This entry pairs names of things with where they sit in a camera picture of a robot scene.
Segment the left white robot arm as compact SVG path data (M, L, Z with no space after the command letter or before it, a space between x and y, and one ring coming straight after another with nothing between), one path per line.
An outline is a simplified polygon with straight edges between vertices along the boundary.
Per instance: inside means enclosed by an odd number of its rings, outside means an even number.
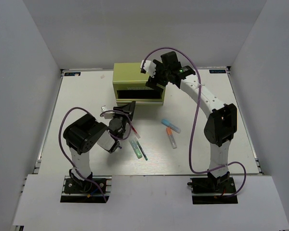
M112 110L107 110L103 106L100 116L110 120L108 125L99 122L87 112L65 130L60 127L59 138L65 139L71 152L71 158L68 160L73 168L70 169L69 175L81 192L87 192L92 187L90 149L95 144L109 153L119 148L120 142L130 136L135 106L135 101L114 107Z

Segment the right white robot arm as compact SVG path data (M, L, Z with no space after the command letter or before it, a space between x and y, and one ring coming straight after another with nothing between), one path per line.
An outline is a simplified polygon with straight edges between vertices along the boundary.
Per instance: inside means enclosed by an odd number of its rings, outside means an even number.
M237 131L237 107L225 104L201 82L195 64L182 66L177 58L177 49L161 55L161 61L147 59L141 62L141 73L149 74L146 86L161 91L168 83L175 85L197 103L207 118L204 135L210 143L210 165L205 171L208 187L219 192L230 178L228 153L231 140Z

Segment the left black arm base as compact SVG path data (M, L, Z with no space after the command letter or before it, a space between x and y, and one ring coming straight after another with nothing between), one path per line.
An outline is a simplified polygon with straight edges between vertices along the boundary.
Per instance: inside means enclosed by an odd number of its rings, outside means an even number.
M82 188L69 176L65 176L60 202L61 203L85 203L85 204L103 204L110 197L112 177L98 176L93 177L93 180L102 189L106 200L96 185L87 182L87 185Z

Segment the green chest drawer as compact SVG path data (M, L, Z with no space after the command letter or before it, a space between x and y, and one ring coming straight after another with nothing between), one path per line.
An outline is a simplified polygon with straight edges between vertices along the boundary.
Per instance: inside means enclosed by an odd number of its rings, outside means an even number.
M118 90L116 92L117 105L132 101L138 105L163 105L164 94L156 90Z

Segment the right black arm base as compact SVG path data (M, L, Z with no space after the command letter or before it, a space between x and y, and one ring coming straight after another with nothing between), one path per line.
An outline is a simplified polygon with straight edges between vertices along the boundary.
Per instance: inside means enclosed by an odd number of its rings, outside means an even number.
M217 188L213 187L209 178L191 178L187 183L191 189L192 202L194 205L229 205L238 204L234 179L223 182Z

